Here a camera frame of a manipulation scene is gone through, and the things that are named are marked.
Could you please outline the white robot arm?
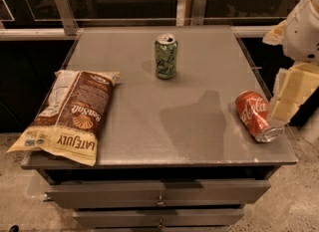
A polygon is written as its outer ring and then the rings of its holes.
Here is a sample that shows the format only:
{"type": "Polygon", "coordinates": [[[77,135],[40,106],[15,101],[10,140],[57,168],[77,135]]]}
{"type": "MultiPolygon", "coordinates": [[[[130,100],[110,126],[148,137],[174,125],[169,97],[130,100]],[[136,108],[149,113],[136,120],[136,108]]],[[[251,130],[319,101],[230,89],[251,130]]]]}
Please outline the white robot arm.
{"type": "Polygon", "coordinates": [[[281,45],[283,54],[293,60],[288,70],[276,75],[267,116],[271,126],[282,127],[319,87],[319,0],[300,0],[262,42],[281,45]]]}

